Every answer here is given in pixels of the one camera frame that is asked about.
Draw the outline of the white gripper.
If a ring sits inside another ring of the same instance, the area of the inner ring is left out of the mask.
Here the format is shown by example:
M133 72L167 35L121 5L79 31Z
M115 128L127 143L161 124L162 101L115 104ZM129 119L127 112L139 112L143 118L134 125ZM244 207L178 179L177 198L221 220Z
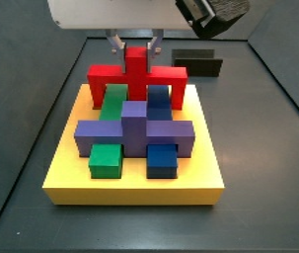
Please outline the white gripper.
M163 29L189 30L174 0L49 0L51 17L63 29L106 30L126 71L126 48L117 29L154 29L147 43L147 72L161 54Z

